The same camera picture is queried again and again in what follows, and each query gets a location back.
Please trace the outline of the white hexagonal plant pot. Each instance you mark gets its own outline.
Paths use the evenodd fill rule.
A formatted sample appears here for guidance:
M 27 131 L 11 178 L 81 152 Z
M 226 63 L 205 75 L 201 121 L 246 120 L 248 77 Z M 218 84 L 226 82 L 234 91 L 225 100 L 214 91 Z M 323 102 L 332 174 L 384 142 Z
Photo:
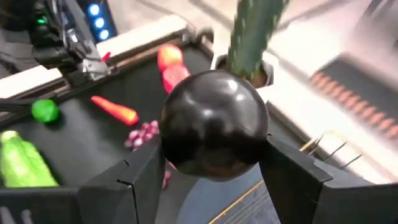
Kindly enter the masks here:
M 227 70 L 226 66 L 227 55 L 217 55 L 213 57 L 211 63 L 212 70 Z M 254 76 L 252 85 L 254 88 L 262 88 L 272 85 L 274 82 L 274 67 L 272 64 L 262 60 L 259 72 Z

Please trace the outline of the dark round plate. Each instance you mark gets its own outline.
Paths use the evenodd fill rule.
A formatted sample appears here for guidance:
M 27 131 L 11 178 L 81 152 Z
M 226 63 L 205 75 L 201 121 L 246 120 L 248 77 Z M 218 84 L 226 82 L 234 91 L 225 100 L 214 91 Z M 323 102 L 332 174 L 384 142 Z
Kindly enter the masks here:
M 175 224 L 208 224 L 260 180 L 263 179 L 258 165 L 228 182 L 199 179 L 185 199 Z M 280 221 L 264 184 L 215 224 L 280 224 Z

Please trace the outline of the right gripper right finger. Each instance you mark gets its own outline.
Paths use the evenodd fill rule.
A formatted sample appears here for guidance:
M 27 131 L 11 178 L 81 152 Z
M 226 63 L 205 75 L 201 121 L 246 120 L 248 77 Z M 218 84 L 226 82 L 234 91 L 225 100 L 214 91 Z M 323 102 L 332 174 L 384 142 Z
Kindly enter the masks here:
M 268 136 L 259 166 L 281 224 L 398 224 L 398 183 L 373 184 Z

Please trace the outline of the purple toy grapes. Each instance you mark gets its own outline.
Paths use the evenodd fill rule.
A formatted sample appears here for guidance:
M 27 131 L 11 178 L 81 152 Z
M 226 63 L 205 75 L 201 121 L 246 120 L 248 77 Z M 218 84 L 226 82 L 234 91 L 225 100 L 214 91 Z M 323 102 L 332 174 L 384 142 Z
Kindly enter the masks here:
M 150 123 L 143 123 L 140 129 L 135 129 L 129 133 L 124 145 L 135 151 L 158 133 L 159 127 L 156 120 L 153 120 Z

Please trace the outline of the green toy cactus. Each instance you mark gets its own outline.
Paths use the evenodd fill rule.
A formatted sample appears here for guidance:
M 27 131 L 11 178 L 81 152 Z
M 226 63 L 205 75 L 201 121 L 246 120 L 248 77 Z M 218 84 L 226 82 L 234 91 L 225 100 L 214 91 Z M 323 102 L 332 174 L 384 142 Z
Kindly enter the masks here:
M 249 81 L 260 71 L 281 15 L 290 0 L 239 0 L 231 32 L 226 68 Z

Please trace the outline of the orange toy carrot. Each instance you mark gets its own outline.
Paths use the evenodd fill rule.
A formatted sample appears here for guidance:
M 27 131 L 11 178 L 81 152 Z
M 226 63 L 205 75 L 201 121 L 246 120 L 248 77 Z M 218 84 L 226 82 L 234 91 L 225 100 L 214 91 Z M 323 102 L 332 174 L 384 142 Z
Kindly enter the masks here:
M 108 114 L 128 126 L 136 124 L 139 120 L 136 111 L 126 106 L 113 103 L 100 96 L 92 96 L 91 101 L 106 111 Z

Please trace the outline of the red yellow apple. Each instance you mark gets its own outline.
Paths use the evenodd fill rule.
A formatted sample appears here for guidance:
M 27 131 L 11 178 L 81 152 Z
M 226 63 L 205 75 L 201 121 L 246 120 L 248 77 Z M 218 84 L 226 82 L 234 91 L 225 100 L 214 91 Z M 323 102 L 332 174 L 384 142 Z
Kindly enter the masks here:
M 157 54 L 157 65 L 161 72 L 166 68 L 183 64 L 183 53 L 179 47 L 172 44 L 161 45 Z

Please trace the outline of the green leafy lettuce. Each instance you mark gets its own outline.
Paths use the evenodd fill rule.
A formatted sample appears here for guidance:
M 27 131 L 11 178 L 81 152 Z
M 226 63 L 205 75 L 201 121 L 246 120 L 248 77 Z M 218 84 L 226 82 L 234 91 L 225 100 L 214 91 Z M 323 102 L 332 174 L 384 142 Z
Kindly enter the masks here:
M 58 186 L 37 148 L 16 131 L 0 134 L 0 173 L 7 188 Z

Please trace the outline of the dark glossy plum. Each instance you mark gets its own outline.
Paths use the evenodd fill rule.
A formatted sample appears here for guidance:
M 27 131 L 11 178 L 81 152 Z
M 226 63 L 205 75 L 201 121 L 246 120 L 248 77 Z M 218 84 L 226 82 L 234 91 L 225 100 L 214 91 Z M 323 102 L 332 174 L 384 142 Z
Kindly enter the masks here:
M 187 77 L 159 119 L 166 159 L 187 175 L 225 182 L 249 171 L 266 149 L 266 104 L 246 80 L 224 70 Z

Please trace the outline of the dark device with blue lights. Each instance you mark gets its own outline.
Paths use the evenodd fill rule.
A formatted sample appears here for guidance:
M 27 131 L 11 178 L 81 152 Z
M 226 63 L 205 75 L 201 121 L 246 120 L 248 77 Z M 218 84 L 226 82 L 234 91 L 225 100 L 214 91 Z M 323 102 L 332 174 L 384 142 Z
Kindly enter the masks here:
M 76 0 L 86 15 L 96 43 L 118 35 L 108 0 Z

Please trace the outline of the black hazard-striped floor mat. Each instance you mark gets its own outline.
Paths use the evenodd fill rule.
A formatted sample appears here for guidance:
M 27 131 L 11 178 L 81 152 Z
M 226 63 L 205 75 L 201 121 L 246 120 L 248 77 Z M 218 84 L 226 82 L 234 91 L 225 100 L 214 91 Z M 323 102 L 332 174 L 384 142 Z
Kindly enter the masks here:
M 397 90 L 342 57 L 317 70 L 309 82 L 383 138 L 398 144 Z

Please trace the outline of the light wood side board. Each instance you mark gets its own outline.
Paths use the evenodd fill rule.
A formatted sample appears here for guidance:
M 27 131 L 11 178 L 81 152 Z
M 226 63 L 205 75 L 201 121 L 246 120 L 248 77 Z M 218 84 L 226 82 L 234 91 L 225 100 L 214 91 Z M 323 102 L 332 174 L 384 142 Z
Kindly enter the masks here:
M 140 26 L 124 34 L 98 43 L 96 48 L 100 56 L 110 53 L 112 57 L 130 49 L 153 42 L 169 34 L 181 31 L 188 23 L 176 15 L 165 16 L 155 22 Z M 7 78 L 0 79 L 0 98 L 15 96 L 41 84 L 48 83 L 62 75 L 58 69 L 46 69 L 38 66 L 17 73 Z

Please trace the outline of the red bell pepper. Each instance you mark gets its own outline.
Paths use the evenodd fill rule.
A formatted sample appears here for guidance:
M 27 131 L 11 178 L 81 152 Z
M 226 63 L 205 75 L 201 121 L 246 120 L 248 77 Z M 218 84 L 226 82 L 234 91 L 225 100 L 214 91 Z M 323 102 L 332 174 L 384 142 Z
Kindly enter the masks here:
M 176 85 L 190 76 L 190 72 L 184 65 L 172 65 L 162 72 L 162 80 L 165 91 L 169 94 Z

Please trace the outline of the round green lime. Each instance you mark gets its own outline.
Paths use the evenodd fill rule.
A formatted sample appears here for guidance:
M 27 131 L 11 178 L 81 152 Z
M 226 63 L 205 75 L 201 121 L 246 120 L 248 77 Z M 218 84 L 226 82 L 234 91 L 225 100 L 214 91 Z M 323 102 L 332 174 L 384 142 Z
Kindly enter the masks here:
M 58 119 L 60 110 L 51 99 L 37 100 L 31 107 L 32 116 L 41 123 L 51 123 Z

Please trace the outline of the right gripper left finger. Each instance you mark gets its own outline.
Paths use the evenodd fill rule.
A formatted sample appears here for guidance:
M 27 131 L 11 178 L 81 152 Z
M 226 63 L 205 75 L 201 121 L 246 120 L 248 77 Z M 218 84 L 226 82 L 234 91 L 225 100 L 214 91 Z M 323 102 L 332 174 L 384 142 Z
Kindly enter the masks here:
M 0 224 L 153 224 L 164 165 L 151 141 L 80 186 L 0 190 Z

